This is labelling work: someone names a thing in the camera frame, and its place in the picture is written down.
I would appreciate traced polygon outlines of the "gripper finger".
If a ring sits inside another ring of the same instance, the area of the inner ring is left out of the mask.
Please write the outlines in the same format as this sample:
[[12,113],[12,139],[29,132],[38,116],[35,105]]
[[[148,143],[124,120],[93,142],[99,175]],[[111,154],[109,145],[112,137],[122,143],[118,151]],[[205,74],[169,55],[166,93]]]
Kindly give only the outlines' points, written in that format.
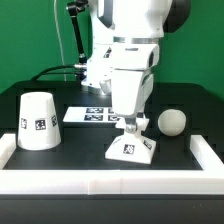
[[126,124],[126,132],[127,133],[135,133],[137,130],[137,121],[135,117],[128,117],[125,119]]

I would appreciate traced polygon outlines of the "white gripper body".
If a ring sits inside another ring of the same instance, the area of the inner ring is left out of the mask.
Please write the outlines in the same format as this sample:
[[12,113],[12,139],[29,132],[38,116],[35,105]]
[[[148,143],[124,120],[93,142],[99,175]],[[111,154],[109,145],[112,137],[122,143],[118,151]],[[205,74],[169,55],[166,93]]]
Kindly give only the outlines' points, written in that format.
[[151,68],[159,61],[158,44],[114,43],[111,53],[112,107],[121,117],[135,117],[153,90]]

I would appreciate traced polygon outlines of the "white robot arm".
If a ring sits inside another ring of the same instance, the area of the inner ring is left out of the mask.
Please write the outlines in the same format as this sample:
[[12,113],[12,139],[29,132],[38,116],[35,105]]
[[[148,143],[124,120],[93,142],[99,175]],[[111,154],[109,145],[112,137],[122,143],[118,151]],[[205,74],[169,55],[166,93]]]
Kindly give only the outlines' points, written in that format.
[[134,133],[153,90],[160,39],[186,22],[191,0],[89,0],[89,6],[93,49],[82,87],[110,94],[123,129]]

